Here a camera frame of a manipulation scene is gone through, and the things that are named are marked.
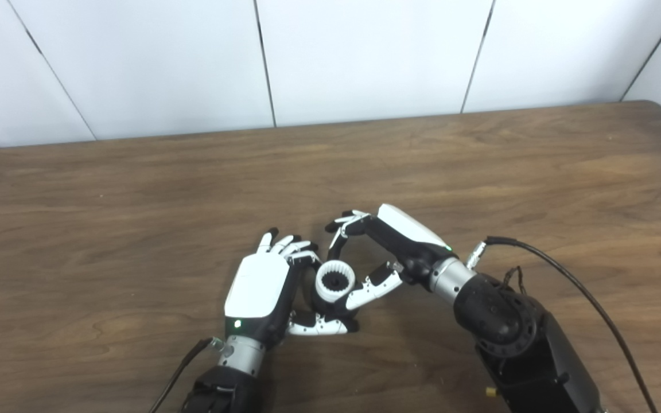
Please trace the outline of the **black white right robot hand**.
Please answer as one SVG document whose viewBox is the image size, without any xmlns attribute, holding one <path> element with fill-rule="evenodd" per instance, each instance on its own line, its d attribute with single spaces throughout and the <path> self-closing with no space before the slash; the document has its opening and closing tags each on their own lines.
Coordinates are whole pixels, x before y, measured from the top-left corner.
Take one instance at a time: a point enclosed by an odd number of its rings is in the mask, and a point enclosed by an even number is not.
<svg viewBox="0 0 661 413">
<path fill-rule="evenodd" d="M 349 210 L 328 223 L 334 235 L 328 259 L 340 259 L 350 237 L 366 235 L 390 253 L 395 261 L 381 264 L 361 287 L 347 295 L 347 309 L 356 310 L 402 284 L 420 285 L 447 303 L 464 302 L 482 290 L 485 279 L 470 269 L 446 241 L 406 212 L 382 204 L 376 214 Z"/>
</svg>

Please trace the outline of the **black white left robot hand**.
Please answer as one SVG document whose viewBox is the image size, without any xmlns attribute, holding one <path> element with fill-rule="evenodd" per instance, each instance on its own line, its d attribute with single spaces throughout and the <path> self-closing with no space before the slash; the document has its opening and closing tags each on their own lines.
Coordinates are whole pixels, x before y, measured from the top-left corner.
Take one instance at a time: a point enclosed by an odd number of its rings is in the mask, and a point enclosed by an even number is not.
<svg viewBox="0 0 661 413">
<path fill-rule="evenodd" d="M 270 228 L 255 253 L 240 262 L 224 303 L 227 345 L 219 366 L 257 377 L 267 351 L 287 334 L 323 336 L 359 331 L 356 312 L 338 309 L 356 285 L 351 267 L 337 260 L 323 262 L 317 245 L 297 235 L 278 238 Z M 310 312 L 293 309 L 305 272 L 315 274 Z"/>
</svg>

